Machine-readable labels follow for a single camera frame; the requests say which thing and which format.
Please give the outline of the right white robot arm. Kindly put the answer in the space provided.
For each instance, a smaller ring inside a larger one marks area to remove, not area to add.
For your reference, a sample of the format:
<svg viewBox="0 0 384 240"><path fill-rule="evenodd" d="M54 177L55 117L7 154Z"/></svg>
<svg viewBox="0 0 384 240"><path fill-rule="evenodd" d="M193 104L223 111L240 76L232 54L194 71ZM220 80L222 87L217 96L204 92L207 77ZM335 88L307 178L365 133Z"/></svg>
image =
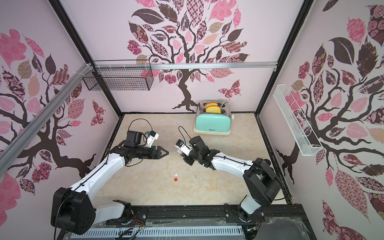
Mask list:
<svg viewBox="0 0 384 240"><path fill-rule="evenodd" d="M178 140L175 147L190 166L197 162L205 168L224 171L245 181L250 195L238 205L237 214L241 222L251 222L260 208L272 204L282 188L282 179L271 168L268 159L247 161L228 156L219 150L209 149L200 136L190 139L188 144Z"/></svg>

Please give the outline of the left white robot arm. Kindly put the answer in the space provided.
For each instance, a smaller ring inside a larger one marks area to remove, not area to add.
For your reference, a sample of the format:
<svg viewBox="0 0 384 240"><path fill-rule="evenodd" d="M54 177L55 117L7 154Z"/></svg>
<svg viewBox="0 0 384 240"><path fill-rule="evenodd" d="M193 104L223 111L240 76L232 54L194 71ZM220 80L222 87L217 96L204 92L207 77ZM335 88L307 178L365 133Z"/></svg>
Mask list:
<svg viewBox="0 0 384 240"><path fill-rule="evenodd" d="M114 200L112 204L95 207L92 200L102 186L133 159L159 160L169 154L164 148L153 145L159 134L154 131L148 134L143 145L143 133L128 131L126 140L112 148L89 174L67 189L59 188L53 196L51 225L82 235L93 225L109 220L128 224L133 219L130 203Z"/></svg>

